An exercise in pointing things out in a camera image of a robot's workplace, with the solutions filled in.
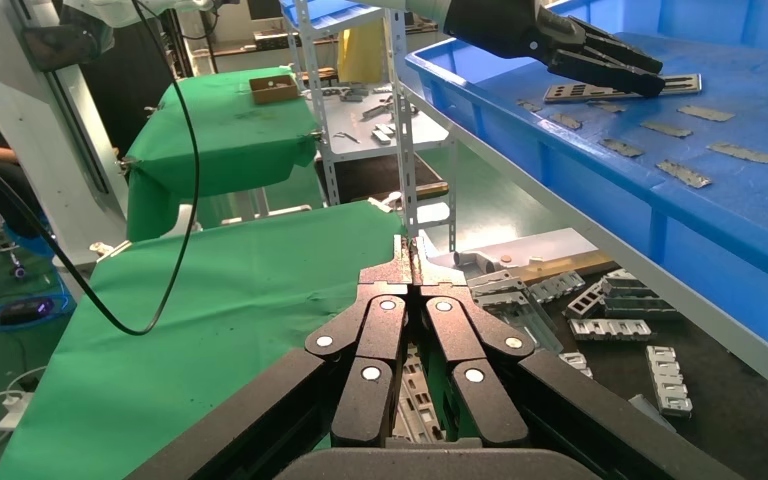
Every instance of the blue bin rim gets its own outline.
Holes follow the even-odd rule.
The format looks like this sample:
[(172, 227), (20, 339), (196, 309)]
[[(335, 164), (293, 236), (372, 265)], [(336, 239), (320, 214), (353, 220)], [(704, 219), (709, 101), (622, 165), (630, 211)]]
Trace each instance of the blue bin rim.
[[(581, 4), (584, 0), (571, 0)], [(420, 55), (445, 48), (477, 48), (461, 40), (450, 38), (406, 55), (407, 65), (420, 74), (431, 74), (450, 88), (457, 90), (473, 104), (498, 111), (509, 119), (526, 125), (527, 134), (539, 138), (584, 167), (604, 176), (611, 182), (648, 203), (655, 211), (677, 220), (706, 239), (768, 274), (768, 230), (679, 186), (665, 174), (629, 162), (628, 159), (600, 145), (590, 143), (575, 133), (543, 119), (535, 113), (515, 108), (511, 102), (486, 92), (458, 75), (439, 67)], [(732, 232), (740, 231), (742, 237)]]

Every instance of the metal frame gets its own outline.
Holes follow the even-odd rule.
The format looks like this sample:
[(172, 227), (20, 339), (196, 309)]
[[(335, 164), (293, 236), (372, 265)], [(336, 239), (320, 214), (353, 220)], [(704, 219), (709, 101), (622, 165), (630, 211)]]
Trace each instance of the metal frame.
[(408, 100), (768, 380), (768, 343), (403, 85)]
[[(335, 171), (335, 165), (338, 162), (361, 160), (364, 158), (375, 157), (379, 155), (387, 155), (396, 153), (399, 158), (399, 178), (402, 193), (402, 207), (405, 226), (408, 229), (408, 233), (411, 236), (416, 236), (420, 228), (431, 228), (435, 226), (448, 225), (448, 247), (450, 251), (455, 251), (456, 248), (456, 177), (457, 177), (457, 144), (448, 136), (444, 142), (432, 142), (429, 144), (416, 145), (413, 135), (413, 118), (410, 113), (410, 103), (407, 101), (405, 95), (401, 93), (399, 85), (399, 71), (403, 71), (405, 68), (404, 57), (407, 53), (407, 42), (405, 38), (405, 22), (404, 12), (391, 10), (391, 9), (379, 9), (370, 8), (368, 11), (359, 13), (357, 16), (353, 16), (343, 22), (333, 23), (329, 26), (321, 29), (316, 29), (311, 24), (310, 11), (308, 9), (306, 0), (294, 0), (296, 7), (296, 15), (298, 17), (298, 26), (295, 26), (293, 22), (285, 17), (285, 24), (288, 27), (288, 44), (290, 46), (290, 53), (293, 59), (293, 70), (296, 73), (296, 81), (300, 90), (304, 90), (304, 82), (301, 80), (301, 59), (299, 55), (298, 47), (292, 38), (292, 31), (298, 31), (301, 44), (302, 54), (304, 55), (305, 70), (308, 74), (308, 85), (310, 87), (310, 99), (312, 104), (312, 110), (314, 117), (322, 127), (322, 139), (320, 142), (320, 154), (322, 155), (322, 162), (325, 171), (325, 194), (329, 205), (338, 205), (340, 203), (339, 193), (337, 188), (337, 175)], [(325, 111), (325, 100), (322, 95), (322, 82), (319, 78), (319, 64), (316, 56), (316, 49), (314, 40), (323, 38), (329, 35), (340, 32), (343, 29), (350, 28), (352, 26), (361, 25), (369, 21), (377, 20), (384, 16), (385, 20), (385, 37), (387, 38), (387, 67), (390, 77), (390, 81), (393, 84), (393, 102), (395, 109), (395, 123), (397, 125), (396, 131), (396, 146), (385, 146), (379, 148), (372, 148), (362, 152), (355, 152), (347, 155), (338, 155), (332, 149), (331, 132), (329, 131), (327, 115)], [(418, 211), (425, 205), (421, 204), (417, 200), (416, 193), (416, 165), (414, 160), (414, 151), (433, 148), (437, 146), (449, 145), (450, 146), (450, 177), (448, 181), (449, 192), (445, 202), (448, 206), (449, 214), (445, 220), (436, 220), (433, 222), (427, 222), (425, 224), (419, 223)], [(434, 203), (439, 204), (440, 199), (434, 199)]]
[(92, 243), (125, 238), (127, 185), (80, 68), (42, 74), (19, 42), (22, 27), (57, 23), (50, 2), (0, 0), (0, 129), (60, 247), (94, 265)]

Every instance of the white screw head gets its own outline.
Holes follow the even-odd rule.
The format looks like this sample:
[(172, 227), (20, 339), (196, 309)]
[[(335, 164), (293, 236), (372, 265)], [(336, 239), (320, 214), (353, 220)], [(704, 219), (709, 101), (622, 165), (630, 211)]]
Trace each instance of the white screw head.
[(360, 372), (361, 376), (363, 376), (364, 380), (378, 380), (378, 377), (381, 376), (381, 370), (378, 370), (375, 367), (366, 367)]
[(481, 383), (484, 380), (484, 372), (477, 368), (470, 368), (464, 375), (472, 383)]

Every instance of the table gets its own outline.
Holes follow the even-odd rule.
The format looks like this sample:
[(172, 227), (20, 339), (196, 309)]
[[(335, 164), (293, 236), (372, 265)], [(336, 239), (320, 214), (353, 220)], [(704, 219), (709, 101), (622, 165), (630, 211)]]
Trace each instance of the table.
[[(291, 74), (287, 67), (194, 77), (179, 83), (201, 158), (208, 197), (286, 180), (316, 154), (318, 129), (302, 97), (255, 105), (249, 79)], [(170, 87), (128, 150), (128, 239), (156, 238), (172, 228), (178, 205), (193, 196), (193, 147), (183, 109)]]
[[(0, 479), (122, 478), (355, 298), (400, 217), (358, 202), (196, 233), (154, 331), (129, 337), (81, 302), (4, 453)], [(101, 262), (92, 286), (151, 318), (179, 238)]]

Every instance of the black cable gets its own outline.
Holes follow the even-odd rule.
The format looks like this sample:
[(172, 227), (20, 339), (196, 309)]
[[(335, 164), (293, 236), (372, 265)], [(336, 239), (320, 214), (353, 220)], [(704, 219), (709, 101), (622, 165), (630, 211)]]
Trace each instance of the black cable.
[(140, 8), (138, 6), (138, 0), (131, 0), (131, 3), (134, 5), (134, 9), (137, 12), (137, 15), (140, 17), (140, 20), (142, 21), (143, 26), (146, 28), (146, 30), (149, 32), (149, 35), (151, 36), (152, 42), (154, 42), (154, 46), (157, 49), (158, 54), (160, 55), (161, 60), (163, 61), (164, 66), (166, 66), (166, 70), (169, 73), (170, 80), (172, 82), (172, 87), (175, 89), (175, 93), (178, 96), (178, 100), (181, 102), (181, 109), (184, 113), (184, 119), (187, 122), (187, 129), (190, 133), (190, 140), (192, 140), (193, 144), (193, 163), (195, 167), (195, 181), (193, 186), (193, 207), (192, 211), (190, 212), (190, 218), (187, 222), (187, 231), (184, 233), (184, 239), (181, 242), (181, 250), (178, 254), (178, 259), (175, 262), (175, 267), (172, 270), (172, 275), (169, 279), (169, 284), (166, 287), (166, 291), (163, 294), (163, 298), (160, 300), (160, 304), (157, 307), (157, 310), (154, 313), (154, 317), (151, 319), (151, 322), (143, 328), (142, 330), (134, 330), (127, 325), (123, 324), (119, 321), (118, 318), (113, 314), (113, 312), (110, 311), (110, 309), (107, 308), (107, 306), (104, 304), (104, 302), (101, 301), (101, 299), (96, 295), (95, 291), (90, 287), (87, 282), (84, 280), (84, 278), (81, 276), (81, 273), (78, 272), (78, 269), (75, 267), (75, 265), (72, 263), (71, 260), (69, 260), (69, 257), (66, 256), (66, 254), (63, 252), (63, 250), (60, 248), (60, 246), (57, 244), (57, 242), (54, 241), (54, 239), (51, 237), (51, 235), (46, 231), (45, 226), (40, 222), (40, 220), (36, 217), (34, 212), (28, 207), (28, 205), (22, 200), (22, 197), (20, 197), (15, 190), (6, 182), (3, 178), (0, 176), (0, 191), (4, 195), (6, 195), (8, 198), (10, 198), (11, 203), (16, 205), (19, 212), (22, 214), (22, 217), (24, 217), (25, 221), (27, 221), (31, 226), (34, 227), (34, 230), (36, 230), (37, 234), (42, 237), (42, 239), (48, 244), (48, 246), (51, 248), (51, 250), (54, 252), (54, 254), (57, 256), (57, 258), (60, 259), (61, 262), (63, 262), (63, 266), (66, 268), (66, 270), (69, 272), (70, 275), (75, 279), (75, 282), (81, 287), (81, 290), (84, 291), (84, 293), (87, 295), (87, 297), (92, 301), (92, 303), (98, 308), (99, 312), (111, 323), (113, 326), (115, 326), (120, 331), (127, 333), (128, 335), (134, 335), (134, 336), (140, 336), (145, 335), (146, 333), (150, 332), (155, 325), (157, 325), (157, 321), (160, 318), (160, 315), (163, 313), (163, 309), (166, 307), (166, 302), (169, 300), (169, 295), (172, 292), (172, 287), (175, 286), (175, 280), (178, 278), (178, 272), (181, 269), (181, 263), (184, 260), (184, 254), (187, 251), (187, 245), (190, 243), (190, 232), (192, 230), (193, 225), (195, 224), (195, 218), (196, 218), (196, 208), (198, 206), (198, 198), (199, 198), (199, 186), (201, 183), (201, 161), (199, 157), (199, 151), (198, 151), (198, 143), (196, 142), (196, 134), (195, 130), (193, 128), (193, 123), (190, 118), (190, 112), (187, 109), (187, 105), (184, 102), (184, 95), (181, 93), (181, 88), (178, 86), (178, 82), (175, 80), (175, 76), (172, 74), (172, 71), (168, 69), (168, 65), (166, 65), (166, 55), (163, 52), (163, 48), (160, 46), (160, 43), (157, 41), (157, 39), (154, 37), (153, 32), (151, 31), (151, 27), (148, 24), (148, 21), (146, 20), (145, 16), (140, 11)]
[[(137, 3), (137, 5), (139, 5), (139, 6), (143, 7), (143, 9), (144, 9), (146, 12), (150, 13), (152, 17), (156, 18), (156, 19), (157, 19), (157, 21), (158, 21), (158, 22), (160, 22), (160, 23), (163, 25), (163, 27), (164, 27), (164, 28), (166, 28), (166, 30), (169, 30), (169, 31), (174, 31), (174, 30), (175, 30), (175, 29), (173, 29), (173, 28), (170, 28), (170, 27), (169, 27), (169, 25), (167, 25), (167, 24), (166, 24), (166, 22), (164, 22), (164, 21), (163, 21), (163, 19), (162, 19), (162, 18), (160, 18), (160, 15), (158, 15), (158, 14), (154, 13), (154, 12), (153, 12), (153, 11), (152, 11), (150, 8), (148, 8), (148, 7), (147, 7), (147, 6), (146, 6), (146, 5), (145, 5), (143, 2), (141, 2), (140, 0), (136, 0), (136, 3)], [(204, 35), (202, 35), (202, 36), (200, 36), (200, 37), (188, 37), (188, 36), (184, 35), (184, 34), (183, 34), (183, 33), (181, 33), (181, 32), (178, 32), (178, 35), (180, 35), (180, 36), (181, 36), (181, 38), (186, 38), (187, 40), (204, 40), (204, 39), (206, 39), (207, 37), (209, 37), (209, 36), (213, 35), (213, 32), (216, 30), (216, 25), (218, 25), (218, 24), (219, 24), (219, 12), (218, 12), (217, 10), (215, 10), (215, 9), (214, 9), (214, 10), (211, 10), (211, 12), (210, 12), (210, 13), (212, 13), (212, 14), (213, 14), (213, 25), (211, 25), (211, 26), (210, 26), (210, 28), (209, 28), (209, 29), (207, 29), (207, 30), (205, 31)]]

